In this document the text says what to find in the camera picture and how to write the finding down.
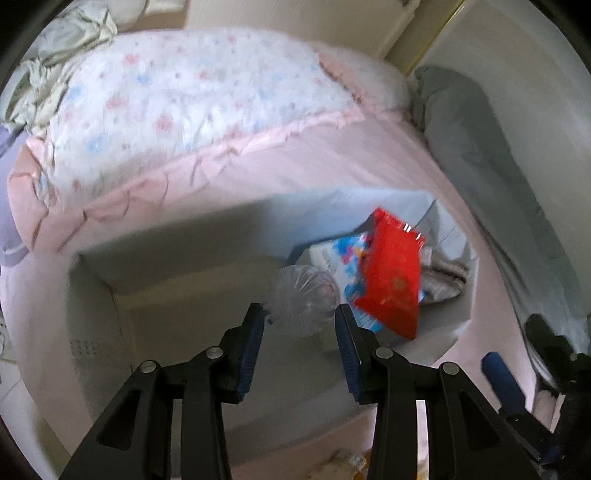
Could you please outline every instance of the crumpled clothing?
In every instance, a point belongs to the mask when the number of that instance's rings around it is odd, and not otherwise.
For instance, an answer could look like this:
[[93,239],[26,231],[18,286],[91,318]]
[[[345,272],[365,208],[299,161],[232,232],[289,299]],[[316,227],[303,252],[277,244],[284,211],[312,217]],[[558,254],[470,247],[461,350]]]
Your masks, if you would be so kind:
[[44,137],[85,53],[110,42],[117,27],[100,2],[67,8],[35,39],[0,95],[0,122]]
[[425,245],[420,250],[421,304],[439,303],[463,292],[470,268],[458,261],[448,260],[441,252]]

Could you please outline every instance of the red snack bag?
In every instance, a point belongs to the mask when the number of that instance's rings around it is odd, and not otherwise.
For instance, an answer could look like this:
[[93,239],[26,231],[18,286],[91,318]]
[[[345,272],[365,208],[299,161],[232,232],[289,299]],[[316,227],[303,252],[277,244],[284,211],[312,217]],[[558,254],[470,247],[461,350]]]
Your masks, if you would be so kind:
[[381,207],[374,219],[374,238],[364,265],[366,294],[355,300],[355,306],[413,340],[421,283],[418,252],[425,239]]

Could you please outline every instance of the clear plastic bottle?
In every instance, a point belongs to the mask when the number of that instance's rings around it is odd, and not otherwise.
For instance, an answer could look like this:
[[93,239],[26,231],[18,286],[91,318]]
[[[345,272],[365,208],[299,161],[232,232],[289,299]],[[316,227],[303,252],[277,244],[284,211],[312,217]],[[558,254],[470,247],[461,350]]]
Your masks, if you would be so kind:
[[280,333],[305,338],[331,325],[340,303],[332,276],[308,265],[279,270],[264,304],[268,323]]

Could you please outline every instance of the white wall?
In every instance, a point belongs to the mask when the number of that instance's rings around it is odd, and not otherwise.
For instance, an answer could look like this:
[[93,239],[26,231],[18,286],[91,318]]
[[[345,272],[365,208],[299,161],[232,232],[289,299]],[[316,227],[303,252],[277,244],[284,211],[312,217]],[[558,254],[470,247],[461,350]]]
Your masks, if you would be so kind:
[[465,10],[421,63],[483,86],[591,313],[591,75],[528,0],[475,0]]
[[190,0],[186,28],[230,25],[286,31],[384,58],[420,0]]

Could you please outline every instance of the white cloth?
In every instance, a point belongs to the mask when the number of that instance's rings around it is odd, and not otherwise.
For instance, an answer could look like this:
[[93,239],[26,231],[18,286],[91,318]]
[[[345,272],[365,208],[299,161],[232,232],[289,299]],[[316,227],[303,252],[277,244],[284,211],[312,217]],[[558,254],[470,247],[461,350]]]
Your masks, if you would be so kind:
[[33,42],[0,95],[0,122],[43,136],[83,53],[107,43],[117,27],[100,2],[65,9]]

